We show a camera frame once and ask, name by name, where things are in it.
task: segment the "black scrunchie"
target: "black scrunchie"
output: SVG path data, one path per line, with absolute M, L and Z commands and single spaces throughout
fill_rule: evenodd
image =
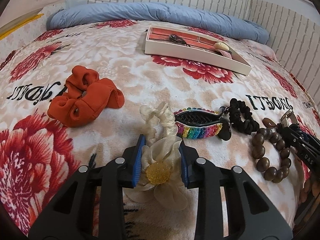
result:
M 244 114 L 244 122 L 241 120 L 241 114 Z M 235 98 L 230 100 L 229 119 L 232 127 L 240 133 L 251 135 L 252 132 L 257 132 L 260 128 L 258 122 L 252 118 L 250 107 L 246 106 L 244 101 L 238 101 Z

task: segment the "brown bead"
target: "brown bead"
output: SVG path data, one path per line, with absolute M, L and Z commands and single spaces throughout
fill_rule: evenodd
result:
M 300 190 L 299 198 L 302 203 L 305 203 L 308 198 L 308 193 L 304 192 L 303 189 Z
M 257 145 L 252 150 L 252 157 L 255 159 L 260 159 L 264 156 L 266 153 L 266 149 L 263 145 Z
M 281 167 L 281 170 L 283 171 L 283 178 L 285 179 L 289 175 L 289 168 L 287 166 Z
M 271 138 L 269 139 L 270 143 L 276 143 L 279 140 L 279 134 L 273 132 Z
M 276 149 L 277 149 L 278 151 L 281 151 L 282 149 L 284 149 L 284 147 L 285 147 L 285 141 L 284 141 L 284 140 L 279 140 L 279 141 L 277 141 L 277 143 L 276 143 Z
M 281 161 L 281 167 L 283 166 L 287 166 L 288 168 L 290 168 L 291 166 L 291 160 L 289 158 L 285 158 Z
M 265 139 L 266 140 L 269 140 L 272 136 L 272 130 L 270 128 L 267 128 L 267 136 L 265 136 Z
M 260 172 L 266 171 L 270 166 L 270 161 L 268 158 L 263 157 L 257 162 L 257 170 Z
M 303 185 L 303 190 L 304 190 L 304 192 L 308 193 L 309 190 L 310 190 L 310 188 L 311 188 L 311 179 L 309 178 L 309 179 L 307 179 L 306 182 L 304 183 L 304 185 Z
M 272 121 L 269 118 L 263 118 L 262 123 L 264 124 L 265 127 L 267 128 L 275 128 L 277 125 L 275 124 L 274 121 Z
M 272 181 L 277 175 L 277 169 L 275 167 L 269 167 L 264 173 L 265 180 Z
M 264 143 L 264 136 L 260 133 L 256 134 L 252 139 L 252 145 L 262 145 Z
M 283 180 L 283 170 L 278 170 L 276 177 L 272 180 L 273 183 L 280 183 Z
M 268 134 L 266 128 L 260 128 L 260 129 L 257 131 L 257 133 L 262 134 L 264 138 L 265 138 L 265 137 L 267 136 L 267 134 Z
M 288 158 L 290 155 L 290 150 L 288 148 L 284 148 L 281 150 L 280 152 L 280 158 L 281 159 L 285 159 L 285 158 Z
M 314 197 L 317 197 L 319 195 L 319 193 L 320 193 L 320 184 L 319 184 L 318 181 L 313 182 L 311 191 L 312 191 L 312 194 L 313 194 Z

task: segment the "bed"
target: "bed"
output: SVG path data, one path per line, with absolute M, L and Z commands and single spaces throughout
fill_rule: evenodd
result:
M 151 24 L 224 41 L 253 66 L 250 75 L 144 54 L 145 31 Z M 79 128 L 67 128 L 50 119 L 50 101 L 65 91 L 65 80 L 75 65 L 111 79 L 124 94 L 124 106 L 106 108 L 97 120 Z M 237 98 L 251 108 L 261 127 L 264 117 L 279 122 L 288 109 L 293 109 L 303 131 L 320 135 L 320 119 L 312 99 L 278 62 L 244 42 L 173 23 L 125 19 L 47 31 L 8 55 L 0 66 L 0 80 L 0 199 L 25 234 L 80 165 L 103 166 L 136 144 L 144 123 L 139 113 L 141 105 L 156 107 L 166 101 L 173 112 L 187 107 L 217 111 Z M 232 129 L 229 141 L 215 136 L 185 139 L 185 144 L 216 166 L 243 167 L 293 227 L 307 172 L 291 153 L 289 176 L 279 184 L 265 181 L 251 157 L 251 139 Z M 279 153 L 270 143 L 264 146 L 271 164 L 279 168 Z M 188 206 L 179 212 L 166 210 L 156 201 L 136 203 L 124 195 L 125 221 L 132 225 L 128 236 L 193 239 L 197 190 L 181 191 Z

